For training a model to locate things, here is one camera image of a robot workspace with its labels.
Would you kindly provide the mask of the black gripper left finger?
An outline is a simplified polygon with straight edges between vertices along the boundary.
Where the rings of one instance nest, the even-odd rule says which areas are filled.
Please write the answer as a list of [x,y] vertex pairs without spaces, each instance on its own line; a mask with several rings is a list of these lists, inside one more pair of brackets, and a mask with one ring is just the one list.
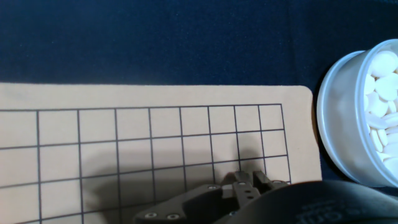
[[260,197],[256,175],[238,171],[223,185],[205,184],[136,214],[134,224],[217,223]]

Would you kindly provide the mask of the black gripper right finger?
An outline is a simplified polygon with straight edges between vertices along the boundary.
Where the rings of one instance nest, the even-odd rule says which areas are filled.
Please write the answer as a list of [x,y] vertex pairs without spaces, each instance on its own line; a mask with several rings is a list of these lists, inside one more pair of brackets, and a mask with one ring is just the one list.
[[281,180],[270,180],[262,171],[253,172],[253,186],[260,192],[268,192],[288,186],[288,183]]

